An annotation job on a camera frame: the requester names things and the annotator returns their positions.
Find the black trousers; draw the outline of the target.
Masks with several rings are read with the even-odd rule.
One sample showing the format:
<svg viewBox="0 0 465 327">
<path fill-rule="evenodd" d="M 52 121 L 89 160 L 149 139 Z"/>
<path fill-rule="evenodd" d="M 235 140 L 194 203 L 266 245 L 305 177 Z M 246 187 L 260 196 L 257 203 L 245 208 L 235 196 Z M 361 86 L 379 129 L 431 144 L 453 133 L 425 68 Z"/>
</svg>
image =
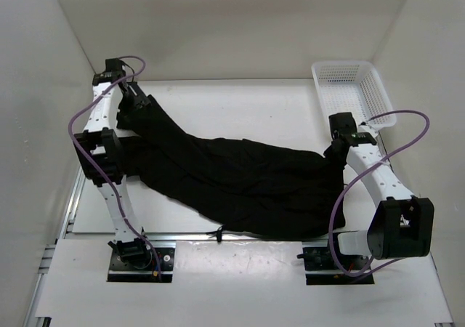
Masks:
<svg viewBox="0 0 465 327">
<path fill-rule="evenodd" d="M 195 209 L 221 230 L 306 239 L 346 224 L 336 203 L 344 164 L 329 155 L 195 137 L 152 97 L 136 106 L 122 100 L 117 123 L 132 131 L 121 140 L 126 174 Z"/>
</svg>

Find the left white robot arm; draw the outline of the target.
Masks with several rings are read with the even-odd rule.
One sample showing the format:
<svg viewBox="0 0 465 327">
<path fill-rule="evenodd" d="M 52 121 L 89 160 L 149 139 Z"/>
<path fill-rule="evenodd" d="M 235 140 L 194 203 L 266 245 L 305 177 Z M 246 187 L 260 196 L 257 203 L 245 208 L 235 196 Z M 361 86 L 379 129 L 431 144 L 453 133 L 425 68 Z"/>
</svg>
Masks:
<svg viewBox="0 0 465 327">
<path fill-rule="evenodd" d="M 126 115 L 150 101 L 135 78 L 138 71 L 127 64 L 127 57 L 105 61 L 103 72 L 92 79 L 93 100 L 70 120 L 89 112 L 81 133 L 70 133 L 84 175 L 91 180 L 105 200 L 113 223 L 115 238 L 109 245 L 124 264 L 137 270 L 155 268 L 157 254 L 145 236 L 129 199 L 124 172 L 124 149 L 118 137 L 127 130 Z"/>
</svg>

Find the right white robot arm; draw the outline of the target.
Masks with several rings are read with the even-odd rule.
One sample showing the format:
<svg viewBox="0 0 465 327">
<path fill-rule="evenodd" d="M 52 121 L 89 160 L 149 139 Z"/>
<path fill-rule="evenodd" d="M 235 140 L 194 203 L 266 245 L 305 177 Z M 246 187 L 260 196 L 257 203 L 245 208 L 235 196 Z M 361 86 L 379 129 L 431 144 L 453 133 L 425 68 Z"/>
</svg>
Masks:
<svg viewBox="0 0 465 327">
<path fill-rule="evenodd" d="M 326 251 L 330 266 L 341 269 L 353 256 L 374 259 L 425 257 L 430 252 L 434 205 L 400 181 L 381 156 L 375 133 L 357 125 L 350 112 L 328 117 L 331 146 L 327 153 L 357 173 L 376 211 L 367 230 L 338 233 Z"/>
</svg>

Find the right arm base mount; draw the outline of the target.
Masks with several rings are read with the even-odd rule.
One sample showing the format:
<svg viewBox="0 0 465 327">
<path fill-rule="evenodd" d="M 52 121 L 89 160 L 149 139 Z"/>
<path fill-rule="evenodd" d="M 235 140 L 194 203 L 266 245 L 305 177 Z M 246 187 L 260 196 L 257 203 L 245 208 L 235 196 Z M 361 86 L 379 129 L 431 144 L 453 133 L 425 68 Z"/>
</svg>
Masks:
<svg viewBox="0 0 465 327">
<path fill-rule="evenodd" d="M 304 263 L 307 286 L 345 286 L 345 285 L 373 285 L 371 270 L 360 277 L 350 277 L 344 274 L 334 263 L 329 247 L 304 247 L 296 256 Z"/>
</svg>

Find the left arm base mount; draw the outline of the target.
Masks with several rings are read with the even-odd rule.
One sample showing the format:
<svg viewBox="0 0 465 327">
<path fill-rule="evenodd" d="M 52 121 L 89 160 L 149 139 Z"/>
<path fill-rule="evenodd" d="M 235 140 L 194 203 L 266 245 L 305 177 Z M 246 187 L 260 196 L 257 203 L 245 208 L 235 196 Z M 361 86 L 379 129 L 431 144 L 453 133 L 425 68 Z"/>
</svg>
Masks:
<svg viewBox="0 0 465 327">
<path fill-rule="evenodd" d="M 175 248 L 162 246 L 153 250 L 140 239 L 130 243 L 108 242 L 112 253 L 107 282 L 111 283 L 171 283 Z"/>
</svg>

